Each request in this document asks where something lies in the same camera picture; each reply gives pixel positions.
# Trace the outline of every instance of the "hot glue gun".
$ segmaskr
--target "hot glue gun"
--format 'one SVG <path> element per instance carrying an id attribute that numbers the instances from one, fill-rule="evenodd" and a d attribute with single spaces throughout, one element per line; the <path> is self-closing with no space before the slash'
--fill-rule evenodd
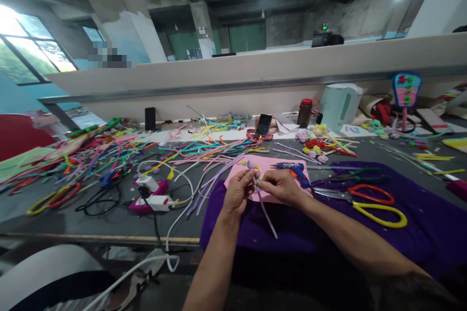
<path id="1" fill-rule="evenodd" d="M 272 166 L 278 169 L 289 169 L 290 171 L 297 174 L 298 181 L 300 182 L 301 188 L 310 188 L 310 181 L 306 178 L 303 170 L 305 169 L 303 164 L 298 163 L 277 163 Z"/>

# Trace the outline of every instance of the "window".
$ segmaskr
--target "window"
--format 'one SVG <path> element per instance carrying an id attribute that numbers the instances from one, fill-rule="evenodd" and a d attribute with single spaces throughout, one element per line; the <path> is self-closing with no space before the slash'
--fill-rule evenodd
<path id="1" fill-rule="evenodd" d="M 83 29 L 91 41 L 105 41 L 104 36 L 99 29 L 90 27 L 83 27 Z"/>
<path id="2" fill-rule="evenodd" d="M 0 69 L 16 84 L 31 85 L 76 67 L 39 18 L 0 5 Z"/>

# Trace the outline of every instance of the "forearm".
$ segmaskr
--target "forearm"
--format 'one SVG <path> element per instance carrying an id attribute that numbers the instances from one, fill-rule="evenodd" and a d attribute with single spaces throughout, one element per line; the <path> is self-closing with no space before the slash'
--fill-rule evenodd
<path id="1" fill-rule="evenodd" d="M 229 291 L 240 217 L 221 211 L 183 311 L 221 311 Z"/>
<path id="2" fill-rule="evenodd" d="M 359 268 L 376 276 L 401 276 L 410 272 L 429 276 L 378 234 L 354 219 L 312 198 L 306 198 L 302 208 Z"/>

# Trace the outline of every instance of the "smartphone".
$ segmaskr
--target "smartphone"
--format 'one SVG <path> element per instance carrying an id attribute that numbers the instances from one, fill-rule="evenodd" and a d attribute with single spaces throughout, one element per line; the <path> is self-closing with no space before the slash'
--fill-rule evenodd
<path id="1" fill-rule="evenodd" d="M 258 125 L 254 133 L 256 135 L 267 136 L 269 134 L 269 127 L 271 126 L 271 121 L 272 116 L 267 114 L 261 114 L 259 116 Z"/>
<path id="2" fill-rule="evenodd" d="M 156 129 L 156 109 L 155 107 L 144 109 L 144 129 L 152 131 Z"/>
<path id="3" fill-rule="evenodd" d="M 323 120 L 323 114 L 318 112 L 318 114 L 316 115 L 316 119 L 315 119 L 315 123 L 317 125 L 321 124 L 321 121 Z"/>

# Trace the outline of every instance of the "red bottle cap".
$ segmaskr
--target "red bottle cap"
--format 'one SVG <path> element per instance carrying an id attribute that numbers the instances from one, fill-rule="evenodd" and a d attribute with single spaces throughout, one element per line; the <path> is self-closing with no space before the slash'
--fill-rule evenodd
<path id="1" fill-rule="evenodd" d="M 313 105 L 313 101 L 311 99 L 303 99 L 301 104 L 304 106 L 310 106 Z"/>

